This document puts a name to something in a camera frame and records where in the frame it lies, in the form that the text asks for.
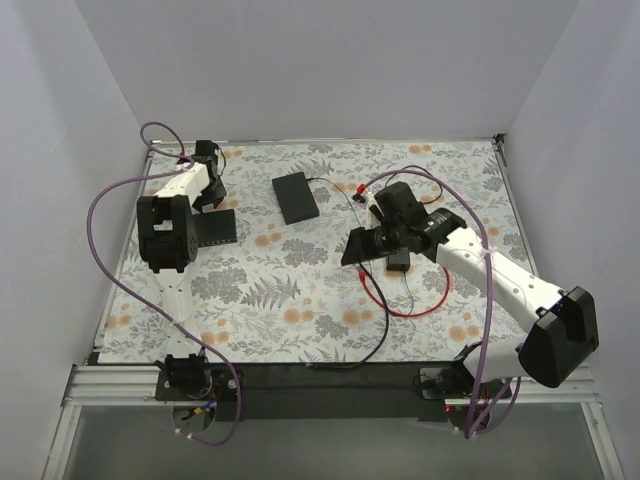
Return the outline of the black network switch with ports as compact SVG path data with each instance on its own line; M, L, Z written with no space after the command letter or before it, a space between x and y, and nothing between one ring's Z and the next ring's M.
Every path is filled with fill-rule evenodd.
M199 248L238 241L236 215L233 209L196 214L193 221Z

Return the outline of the black rectangular box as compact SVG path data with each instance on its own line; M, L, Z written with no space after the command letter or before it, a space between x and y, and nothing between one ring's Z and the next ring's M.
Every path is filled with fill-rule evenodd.
M303 172L274 178L272 186L286 225L319 216L319 209Z

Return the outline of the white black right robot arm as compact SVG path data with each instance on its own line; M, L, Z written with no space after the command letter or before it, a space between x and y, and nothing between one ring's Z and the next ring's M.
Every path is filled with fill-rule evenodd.
M350 232L342 265L377 260L401 249L462 276L517 321L524 336L465 347L433 380L443 391L471 392L476 382L530 377L556 388L599 346L593 296L563 290L529 273L481 238L453 212L428 212L405 182L373 197L377 226Z

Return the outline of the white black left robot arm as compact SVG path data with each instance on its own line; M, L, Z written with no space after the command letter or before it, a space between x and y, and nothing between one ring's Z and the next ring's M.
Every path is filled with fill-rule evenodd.
M141 196L136 206L140 256L159 286L161 308L173 319L164 372L169 385L191 399L202 399L211 389L204 348L183 333L193 320L188 266L199 249L194 214L218 207L226 197L218 172L221 156L218 144L198 140L194 166L171 177L156 194Z

